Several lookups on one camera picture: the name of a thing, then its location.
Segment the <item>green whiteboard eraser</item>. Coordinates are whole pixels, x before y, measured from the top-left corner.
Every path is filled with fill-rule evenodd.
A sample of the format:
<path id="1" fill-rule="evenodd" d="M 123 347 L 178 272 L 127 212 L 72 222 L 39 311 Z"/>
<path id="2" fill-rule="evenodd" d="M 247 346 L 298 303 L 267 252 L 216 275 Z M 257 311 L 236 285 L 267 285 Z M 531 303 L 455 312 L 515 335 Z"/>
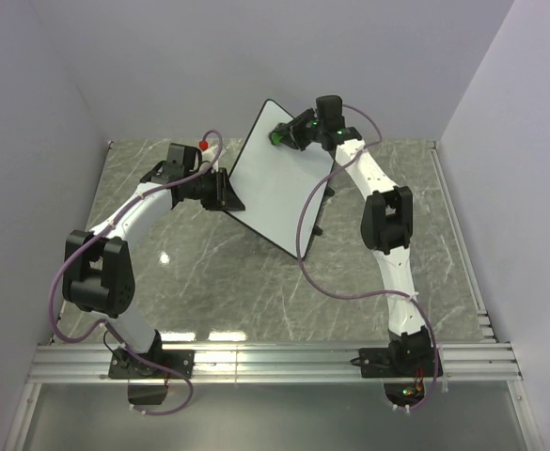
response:
<path id="1" fill-rule="evenodd" d="M 284 146 L 285 145 L 285 142 L 286 142 L 286 139 L 287 139 L 287 134 L 285 132 L 282 132 L 282 131 L 272 131 L 269 133 L 268 135 L 269 137 L 269 140 L 271 142 L 271 144 L 273 146 Z"/>

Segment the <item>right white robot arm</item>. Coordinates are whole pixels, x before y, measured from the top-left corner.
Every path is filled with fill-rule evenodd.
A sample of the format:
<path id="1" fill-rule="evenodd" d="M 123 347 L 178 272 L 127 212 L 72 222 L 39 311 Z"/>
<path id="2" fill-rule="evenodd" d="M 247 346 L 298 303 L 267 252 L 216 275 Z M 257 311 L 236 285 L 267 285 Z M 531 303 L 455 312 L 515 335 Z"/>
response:
<path id="1" fill-rule="evenodd" d="M 346 172 L 364 198 L 360 235 L 373 253 L 382 276 L 388 308 L 389 344 L 359 353 L 356 363 L 387 377 L 422 375 L 435 357 L 428 318 L 417 302 L 410 266 L 413 236 L 413 194 L 393 181 L 369 153 L 370 145 L 354 127 L 346 127 L 341 114 L 330 117 L 307 109 L 268 134 L 274 146 L 304 150 L 318 144 L 337 164 L 336 176 Z"/>

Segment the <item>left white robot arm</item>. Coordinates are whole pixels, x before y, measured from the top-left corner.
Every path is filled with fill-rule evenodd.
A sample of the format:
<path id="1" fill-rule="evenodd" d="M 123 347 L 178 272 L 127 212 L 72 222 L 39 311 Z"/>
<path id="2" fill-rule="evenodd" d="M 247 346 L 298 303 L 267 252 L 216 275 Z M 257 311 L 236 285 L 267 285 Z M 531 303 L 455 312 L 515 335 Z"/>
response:
<path id="1" fill-rule="evenodd" d="M 167 365 L 160 334 L 134 307 L 131 251 L 162 216 L 180 202 L 198 201 L 208 211 L 243 211 L 228 171 L 202 164 L 161 161 L 144 175 L 134 194 L 104 222 L 67 237 L 62 295 L 91 314 L 120 344 L 114 358 L 143 378 Z"/>

